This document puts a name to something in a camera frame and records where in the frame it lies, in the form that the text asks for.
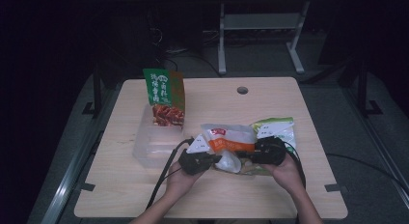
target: dark wall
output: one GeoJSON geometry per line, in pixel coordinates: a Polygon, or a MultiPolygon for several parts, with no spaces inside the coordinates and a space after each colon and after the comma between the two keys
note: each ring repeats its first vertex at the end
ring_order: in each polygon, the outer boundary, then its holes
{"type": "MultiPolygon", "coordinates": [[[[409,0],[343,0],[329,29],[320,64],[363,59],[409,117],[409,0]]],[[[348,80],[357,76],[348,72],[348,80]]]]}
{"type": "Polygon", "coordinates": [[[91,74],[70,0],[6,0],[1,16],[0,222],[25,223],[91,74]]]}

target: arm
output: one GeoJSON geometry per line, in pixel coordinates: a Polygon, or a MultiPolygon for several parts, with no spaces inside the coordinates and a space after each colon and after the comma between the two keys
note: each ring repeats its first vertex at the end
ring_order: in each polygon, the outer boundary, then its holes
{"type": "Polygon", "coordinates": [[[141,215],[132,220],[131,224],[153,224],[158,223],[168,210],[185,195],[196,180],[204,173],[190,176],[180,169],[178,162],[174,163],[169,169],[169,174],[175,172],[166,181],[165,194],[157,200],[153,205],[145,210],[141,215]]]}
{"type": "Polygon", "coordinates": [[[291,156],[286,154],[285,160],[279,166],[268,164],[263,167],[271,173],[277,184],[289,193],[297,208],[301,224],[323,223],[301,182],[297,166],[291,156]]]}

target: red label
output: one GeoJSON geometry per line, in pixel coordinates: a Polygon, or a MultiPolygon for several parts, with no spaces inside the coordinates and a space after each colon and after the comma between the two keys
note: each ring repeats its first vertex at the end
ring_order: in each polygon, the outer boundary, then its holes
{"type": "Polygon", "coordinates": [[[222,128],[214,128],[210,131],[210,133],[212,135],[217,135],[217,134],[226,135],[226,131],[222,128]]]}

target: person's left hand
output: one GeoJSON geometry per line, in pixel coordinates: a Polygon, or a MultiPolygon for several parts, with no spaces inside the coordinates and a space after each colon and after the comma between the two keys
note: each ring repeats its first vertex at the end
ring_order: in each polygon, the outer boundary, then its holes
{"type": "MultiPolygon", "coordinates": [[[[178,162],[175,162],[169,169],[169,174],[172,174],[176,170],[180,169],[180,167],[180,164],[178,162]]],[[[165,195],[178,200],[183,195],[185,195],[190,190],[190,188],[192,188],[193,184],[203,173],[204,172],[198,173],[194,176],[190,176],[186,172],[184,172],[183,169],[178,170],[168,177],[166,182],[167,186],[165,195]]]]}

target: table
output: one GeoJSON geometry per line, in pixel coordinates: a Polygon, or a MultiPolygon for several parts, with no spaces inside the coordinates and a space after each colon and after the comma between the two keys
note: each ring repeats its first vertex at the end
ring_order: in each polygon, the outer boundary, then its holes
{"type": "MultiPolygon", "coordinates": [[[[249,125],[270,118],[294,119],[294,134],[310,194],[322,218],[341,219],[347,209],[339,191],[327,192],[334,175],[295,79],[291,77],[184,79],[186,136],[200,124],[249,125]],[[248,93],[240,95],[238,87],[248,93]]],[[[128,80],[101,139],[74,213],[79,217],[134,217],[142,213],[160,170],[146,169],[132,156],[138,124],[148,103],[145,80],[128,80]]],[[[161,197],[162,185],[156,196],[161,197]]],[[[238,176],[208,170],[173,206],[169,218],[293,218],[296,209],[272,177],[238,176]]]]}

